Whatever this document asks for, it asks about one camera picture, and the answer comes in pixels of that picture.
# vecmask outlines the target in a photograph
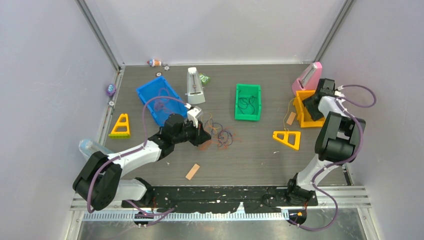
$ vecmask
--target green plastic bin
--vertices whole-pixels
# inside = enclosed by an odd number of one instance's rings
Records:
[[[261,110],[261,85],[237,84],[235,89],[235,119],[259,121]]]

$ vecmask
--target yellow triangle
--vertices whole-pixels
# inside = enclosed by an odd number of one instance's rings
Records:
[[[294,144],[289,143],[289,135],[294,135]],[[274,131],[272,138],[276,141],[289,146],[290,148],[298,151],[301,145],[301,132],[300,131]]]
[[[126,128],[125,131],[118,131],[118,128]],[[115,126],[109,134],[109,138],[111,139],[129,139],[131,137],[130,134],[130,120],[128,118],[127,113],[122,113],[118,117],[118,121],[116,121]]]

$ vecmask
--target purple toy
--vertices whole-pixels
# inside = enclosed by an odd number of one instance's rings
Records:
[[[117,91],[117,87],[115,86],[115,84],[111,83],[109,84],[109,86],[106,89],[106,94],[111,97],[115,94],[115,92]]]

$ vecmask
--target blue plastic bin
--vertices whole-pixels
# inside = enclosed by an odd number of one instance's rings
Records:
[[[146,104],[147,101],[157,96],[169,96],[182,101],[181,97],[178,96],[163,76],[138,87],[136,92],[143,104]],[[187,109],[184,104],[172,99],[158,98],[151,101],[147,108],[154,121],[162,127],[170,114],[180,114],[184,118],[187,118]]]

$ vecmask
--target green toy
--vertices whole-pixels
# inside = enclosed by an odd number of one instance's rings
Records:
[[[200,78],[201,84],[203,84],[203,85],[206,85],[206,84],[208,84],[211,81],[211,78],[210,77],[205,76],[205,75],[203,75],[201,73],[199,74],[199,78]]]

